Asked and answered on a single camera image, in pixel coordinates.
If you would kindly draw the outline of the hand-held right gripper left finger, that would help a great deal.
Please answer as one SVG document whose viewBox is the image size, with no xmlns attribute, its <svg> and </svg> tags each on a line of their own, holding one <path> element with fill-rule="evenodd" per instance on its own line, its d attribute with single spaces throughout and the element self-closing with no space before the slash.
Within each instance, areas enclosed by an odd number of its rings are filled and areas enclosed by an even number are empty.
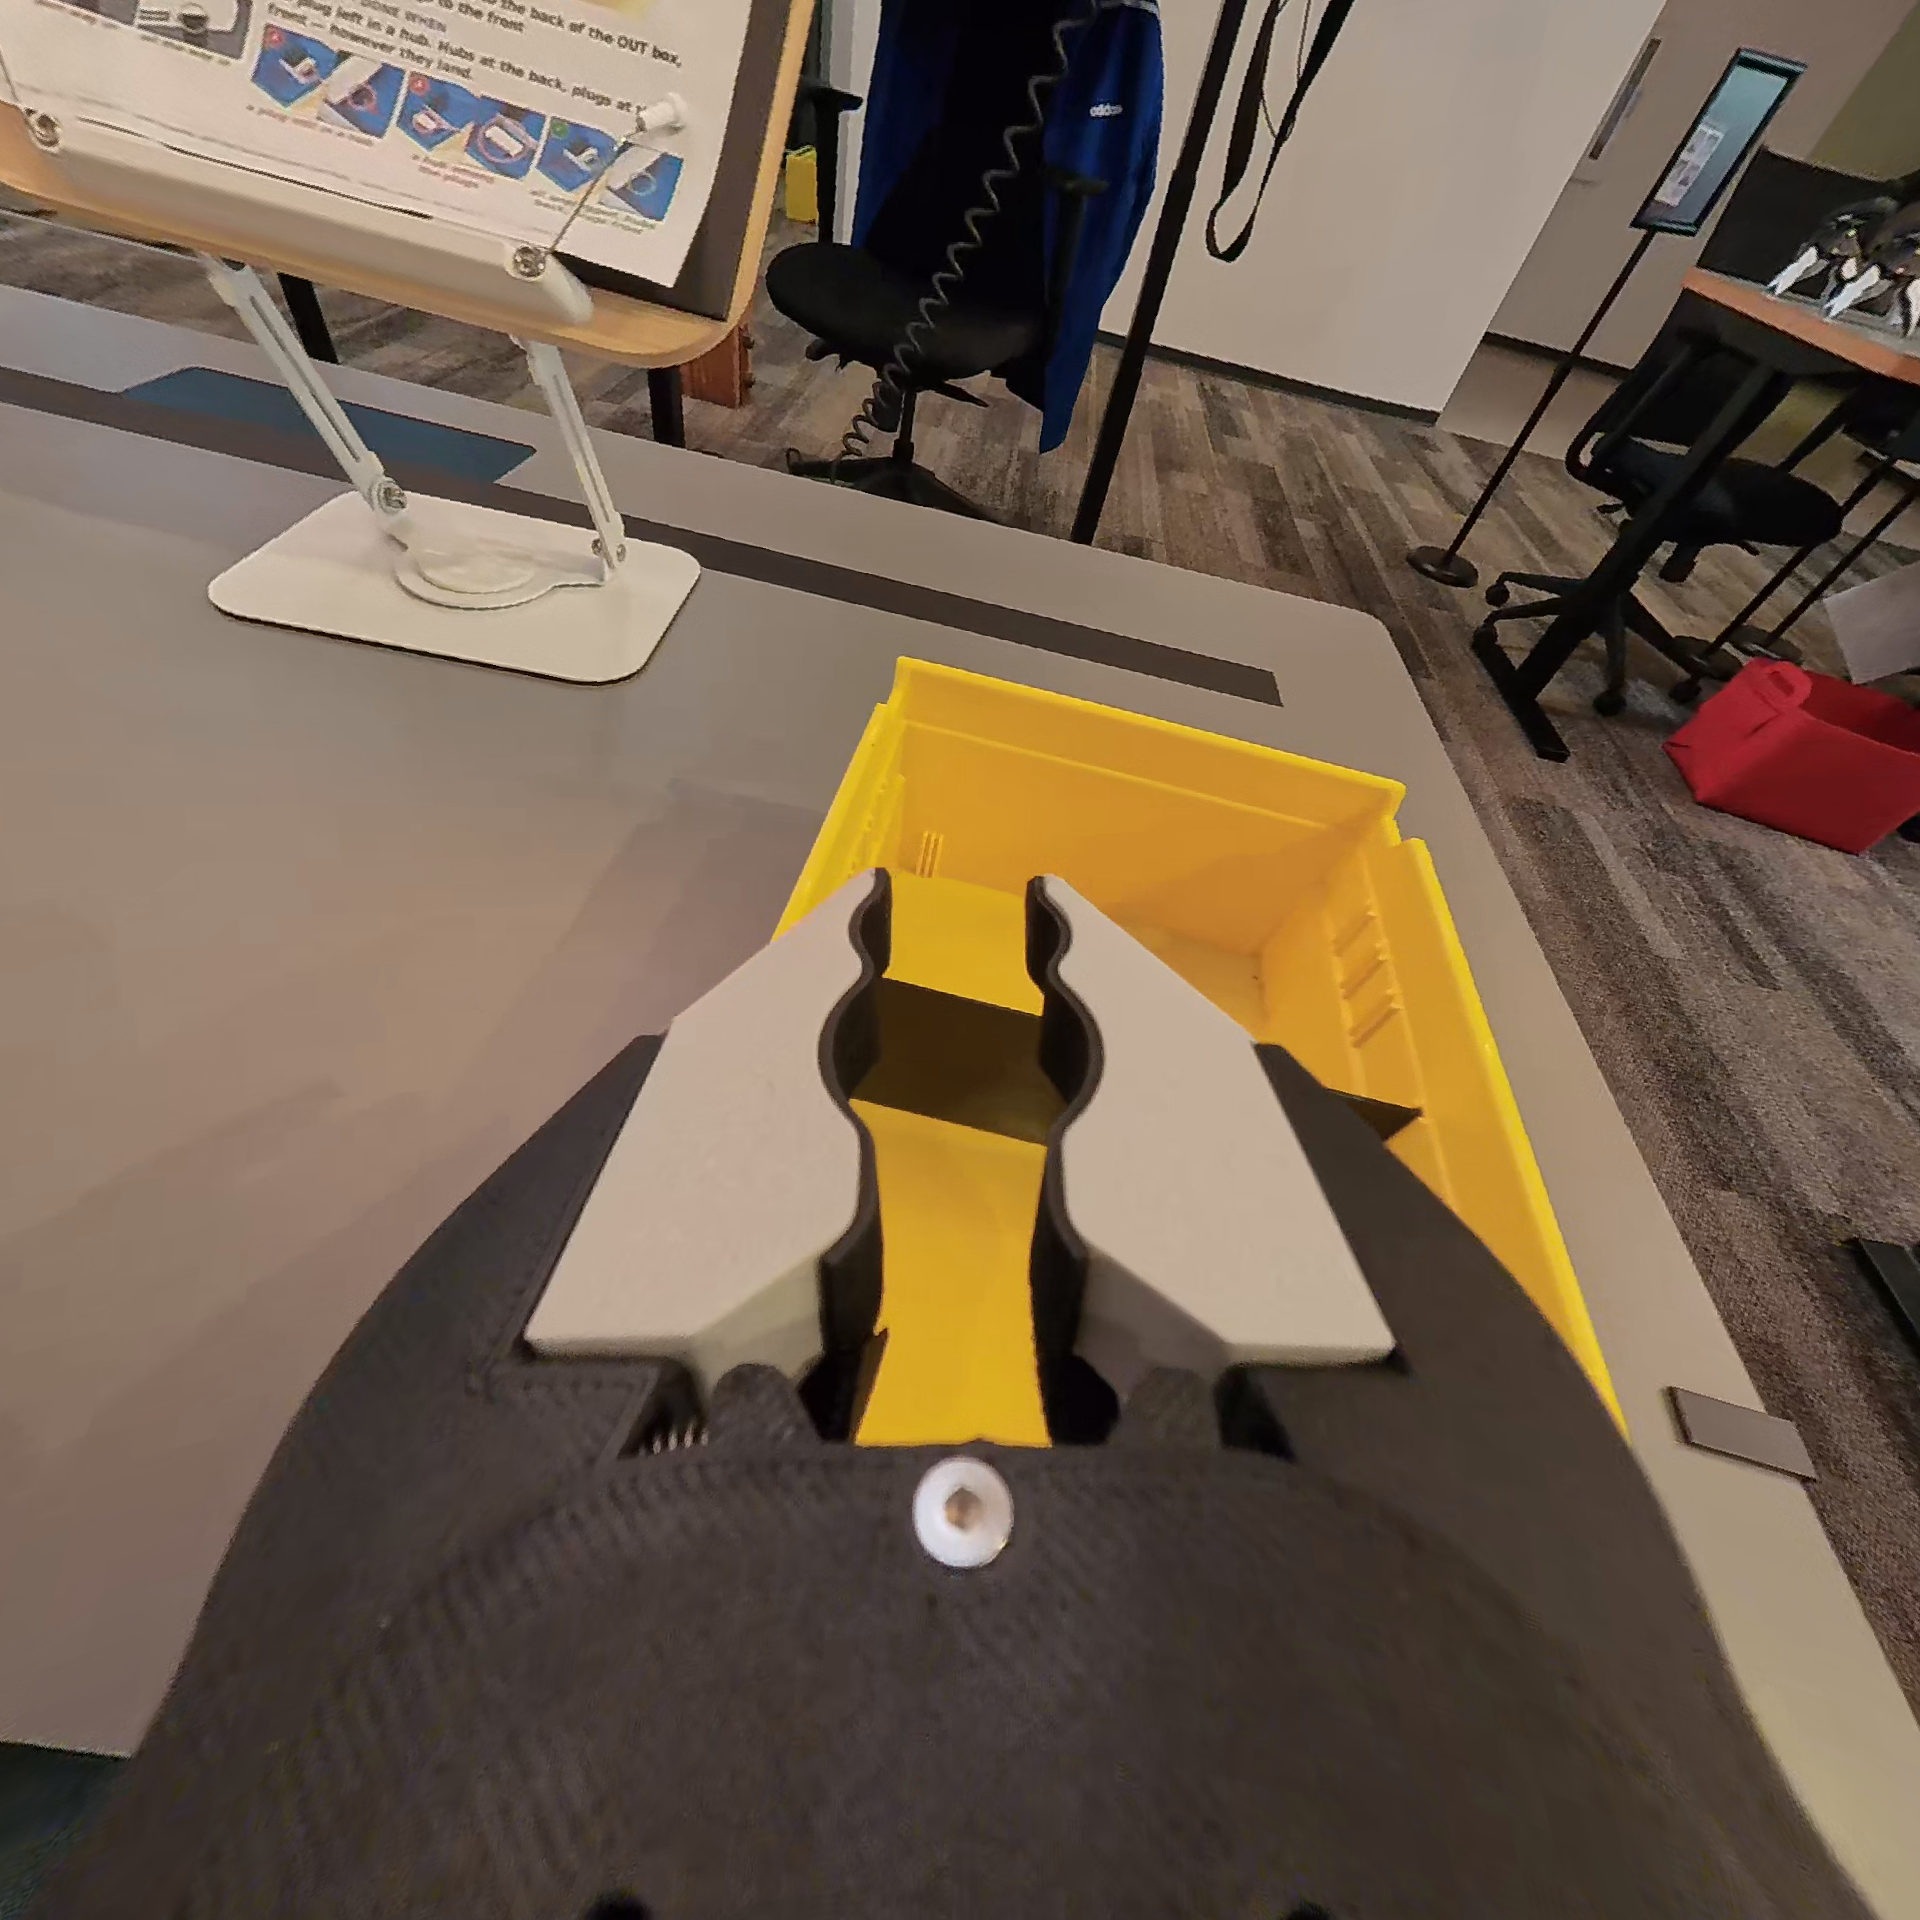
<svg viewBox="0 0 1920 1920">
<path fill-rule="evenodd" d="M 524 1330 L 562 1359 L 857 1370 L 880 1320 L 880 1189 L 852 1092 L 880 1060 L 894 885 L 843 882 L 686 1007 Z"/>
</svg>

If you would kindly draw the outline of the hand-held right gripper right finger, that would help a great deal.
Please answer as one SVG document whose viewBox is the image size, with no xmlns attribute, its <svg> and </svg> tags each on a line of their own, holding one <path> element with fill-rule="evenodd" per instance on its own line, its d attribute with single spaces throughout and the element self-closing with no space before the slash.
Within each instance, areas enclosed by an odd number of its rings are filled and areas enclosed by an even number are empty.
<svg viewBox="0 0 1920 1920">
<path fill-rule="evenodd" d="M 1394 1338 L 1252 1036 L 1059 876 L 1027 886 L 1046 1354 L 1104 1378 L 1380 1359 Z"/>
</svg>

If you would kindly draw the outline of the yellow plastic bin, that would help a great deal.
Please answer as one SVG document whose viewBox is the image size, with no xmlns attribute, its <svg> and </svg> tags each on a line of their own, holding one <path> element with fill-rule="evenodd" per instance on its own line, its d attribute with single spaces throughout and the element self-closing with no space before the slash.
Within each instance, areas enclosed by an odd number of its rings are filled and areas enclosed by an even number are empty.
<svg viewBox="0 0 1920 1920">
<path fill-rule="evenodd" d="M 1018 953 L 1043 872 L 1336 1095 L 1407 1111 L 1388 1151 L 1503 1261 L 1626 1421 L 1545 1177 L 1404 783 L 898 657 L 775 935 L 894 876 L 913 988 L 1041 1009 Z"/>
</svg>

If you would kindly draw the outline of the small grey plate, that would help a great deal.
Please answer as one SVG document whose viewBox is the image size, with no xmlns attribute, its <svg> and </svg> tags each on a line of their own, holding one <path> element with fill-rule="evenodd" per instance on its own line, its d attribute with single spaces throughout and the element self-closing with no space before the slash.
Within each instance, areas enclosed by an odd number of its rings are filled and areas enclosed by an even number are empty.
<svg viewBox="0 0 1920 1920">
<path fill-rule="evenodd" d="M 1809 1442 L 1786 1416 L 1682 1385 L 1668 1385 L 1665 1394 L 1678 1438 L 1687 1447 L 1742 1461 L 1745 1465 L 1795 1481 L 1817 1481 L 1817 1465 Z"/>
</svg>

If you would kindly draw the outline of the red fabric bag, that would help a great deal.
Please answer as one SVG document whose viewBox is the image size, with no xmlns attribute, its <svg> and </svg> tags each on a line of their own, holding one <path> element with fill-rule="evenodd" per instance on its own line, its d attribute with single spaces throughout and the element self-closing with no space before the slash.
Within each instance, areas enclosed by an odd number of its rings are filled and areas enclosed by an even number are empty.
<svg viewBox="0 0 1920 1920">
<path fill-rule="evenodd" d="M 1919 710 L 1798 662 L 1742 664 L 1665 754 L 1699 804 L 1848 855 L 1919 816 Z"/>
</svg>

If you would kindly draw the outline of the black office chair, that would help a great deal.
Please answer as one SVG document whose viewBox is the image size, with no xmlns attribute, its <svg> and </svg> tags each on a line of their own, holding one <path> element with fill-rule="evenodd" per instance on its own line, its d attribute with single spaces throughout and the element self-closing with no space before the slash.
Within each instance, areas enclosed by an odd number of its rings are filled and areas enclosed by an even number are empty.
<svg viewBox="0 0 1920 1920">
<path fill-rule="evenodd" d="M 1598 714 L 1626 705 L 1631 638 L 1676 664 L 1692 661 L 1640 598 L 1656 558 L 1666 558 L 1665 574 L 1687 577 L 1714 546 L 1803 546 L 1839 532 L 1841 505 L 1828 492 L 1740 455 L 1791 384 L 1700 322 L 1668 326 L 1575 431 L 1568 473 L 1623 511 L 1593 622 L 1606 655 Z"/>
<path fill-rule="evenodd" d="M 995 513 L 916 456 L 926 396 L 980 405 L 975 376 L 1043 372 L 1065 332 L 1070 277 L 1116 161 L 1050 159 L 1034 81 L 932 111 L 863 239 L 775 256 L 767 293 L 807 354 L 874 372 L 839 448 L 784 453 L 794 476 L 975 521 Z"/>
</svg>

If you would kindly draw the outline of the white paper sheet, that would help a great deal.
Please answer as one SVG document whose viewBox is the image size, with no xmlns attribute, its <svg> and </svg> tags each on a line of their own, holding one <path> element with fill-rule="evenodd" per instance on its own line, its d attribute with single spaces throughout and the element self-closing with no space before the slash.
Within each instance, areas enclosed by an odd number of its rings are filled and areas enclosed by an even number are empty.
<svg viewBox="0 0 1920 1920">
<path fill-rule="evenodd" d="M 1833 592 L 1823 602 L 1843 671 L 1868 686 L 1919 673 L 1919 564 Z"/>
</svg>

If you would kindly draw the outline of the black pole stand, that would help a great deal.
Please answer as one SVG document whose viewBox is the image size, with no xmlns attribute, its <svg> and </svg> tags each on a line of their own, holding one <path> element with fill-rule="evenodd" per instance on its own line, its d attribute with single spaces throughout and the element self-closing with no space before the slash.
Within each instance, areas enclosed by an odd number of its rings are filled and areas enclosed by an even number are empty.
<svg viewBox="0 0 1920 1920">
<path fill-rule="evenodd" d="M 1154 343 L 1154 326 L 1161 318 L 1161 306 L 1185 237 L 1185 224 L 1193 205 L 1198 174 L 1203 158 L 1208 154 L 1212 125 L 1227 84 L 1247 8 L 1247 1 L 1222 1 L 1217 8 L 1217 23 L 1208 40 L 1208 60 L 1203 62 L 1203 73 L 1196 81 L 1187 130 L 1170 167 L 1159 218 L 1145 256 L 1136 309 L 1120 343 L 1120 359 L 1112 378 L 1108 398 L 1100 413 L 1087 480 L 1076 497 L 1070 528 L 1070 540 L 1075 543 L 1095 542 L 1097 526 L 1108 503 L 1127 425 L 1136 408 L 1145 356 Z"/>
</svg>

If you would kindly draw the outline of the blue jacket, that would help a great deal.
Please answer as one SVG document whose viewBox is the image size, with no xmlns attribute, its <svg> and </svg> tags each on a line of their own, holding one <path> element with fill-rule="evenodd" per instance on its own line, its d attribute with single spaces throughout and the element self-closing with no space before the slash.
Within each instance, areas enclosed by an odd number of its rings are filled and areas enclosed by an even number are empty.
<svg viewBox="0 0 1920 1920">
<path fill-rule="evenodd" d="M 1043 314 L 1047 343 L 995 370 L 1065 444 L 1103 310 L 1154 198 L 1161 7 L 886 1 L 863 111 L 851 241 L 923 294 L 966 218 L 966 306 Z"/>
</svg>

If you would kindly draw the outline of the printed instruction sheet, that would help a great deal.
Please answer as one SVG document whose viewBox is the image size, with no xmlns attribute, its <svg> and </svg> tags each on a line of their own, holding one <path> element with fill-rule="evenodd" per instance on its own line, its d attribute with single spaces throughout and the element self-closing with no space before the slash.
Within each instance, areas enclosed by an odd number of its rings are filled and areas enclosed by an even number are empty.
<svg viewBox="0 0 1920 1920">
<path fill-rule="evenodd" d="M 68 130 L 559 244 L 686 264 L 745 1 L 3 5 L 4 84 Z"/>
</svg>

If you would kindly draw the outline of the black and white tools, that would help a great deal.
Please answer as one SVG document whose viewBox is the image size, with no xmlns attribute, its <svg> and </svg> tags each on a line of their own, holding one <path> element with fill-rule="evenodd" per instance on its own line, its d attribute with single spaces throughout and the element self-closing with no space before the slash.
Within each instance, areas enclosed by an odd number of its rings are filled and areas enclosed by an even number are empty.
<svg viewBox="0 0 1920 1920">
<path fill-rule="evenodd" d="M 1871 306 L 1911 338 L 1919 326 L 1919 177 L 1905 175 L 1839 208 L 1767 280 L 1767 293 L 1810 298 L 1825 319 Z"/>
</svg>

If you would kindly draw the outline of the tablet sign on stand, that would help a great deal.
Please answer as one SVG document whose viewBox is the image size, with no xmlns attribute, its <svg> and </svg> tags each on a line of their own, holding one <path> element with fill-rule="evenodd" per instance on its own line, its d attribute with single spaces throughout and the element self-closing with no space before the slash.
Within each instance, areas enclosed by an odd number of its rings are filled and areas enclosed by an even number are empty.
<svg viewBox="0 0 1920 1920">
<path fill-rule="evenodd" d="M 1618 277 L 1595 303 L 1574 345 L 1556 356 L 1542 396 L 1481 484 L 1451 540 L 1447 543 L 1417 543 L 1407 553 L 1412 570 L 1451 589 L 1476 584 L 1479 570 L 1463 550 L 1467 540 L 1479 528 L 1481 516 L 1494 505 L 1519 456 L 1527 450 L 1534 429 L 1545 422 L 1554 399 L 1574 372 L 1577 372 L 1595 332 L 1612 314 L 1626 285 L 1641 268 L 1644 256 L 1666 237 L 1699 237 L 1703 233 L 1712 212 L 1806 71 L 1806 64 L 1798 60 L 1753 47 L 1740 47 L 1730 55 L 1712 93 L 1697 109 L 1694 120 L 1634 212 L 1631 225 L 1638 244 L 1627 253 Z"/>
</svg>

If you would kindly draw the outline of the wooden desk with black frame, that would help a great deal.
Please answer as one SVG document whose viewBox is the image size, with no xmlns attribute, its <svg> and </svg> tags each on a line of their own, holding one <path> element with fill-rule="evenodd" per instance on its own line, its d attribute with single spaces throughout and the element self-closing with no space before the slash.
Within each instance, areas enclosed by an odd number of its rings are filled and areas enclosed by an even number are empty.
<svg viewBox="0 0 1920 1920">
<path fill-rule="evenodd" d="M 1849 310 L 1839 319 L 1825 319 L 1810 298 L 1769 294 L 1767 279 L 1692 270 L 1671 328 L 1692 322 L 1705 324 L 1714 341 L 1745 359 L 1792 378 L 1767 417 L 1740 445 L 1740 455 L 1746 458 L 1777 464 L 1806 477 L 1798 464 L 1831 431 L 1848 425 L 1852 399 L 1859 393 L 1888 389 L 1915 398 L 1915 334 L 1905 335 L 1871 306 Z M 1846 501 L 1839 501 L 1839 505 L 1843 528 L 1852 505 Z M 1601 641 L 1593 622 L 1598 602 L 1609 592 L 1601 568 L 1616 549 L 1622 524 L 1623 511 L 1606 554 L 1583 577 L 1550 577 L 1510 568 L 1498 574 L 1486 589 L 1488 609 L 1472 634 L 1472 650 L 1486 679 L 1495 686 L 1503 705 L 1542 761 L 1563 762 L 1568 759 L 1568 742 L 1550 717 L 1544 694 L 1586 639 Z M 1779 549 L 1795 566 L 1835 540 L 1841 528 L 1817 543 L 1755 550 Z M 1665 574 L 1665 561 L 1665 554 L 1656 558 L 1644 574 L 1656 566 L 1665 582 L 1680 584 L 1686 577 Z M 1740 648 L 1746 620 L 1748 609 L 1738 613 L 1722 634 L 1705 644 L 1692 644 L 1674 634 L 1692 657 L 1689 662 L 1666 657 L 1678 670 L 1678 684 L 1671 688 L 1678 703 L 1697 703 L 1712 681 L 1724 681 L 1736 671 L 1724 657 Z M 1633 639 L 1657 653 L 1644 638 L 1634 634 L 1627 644 Z"/>
</svg>

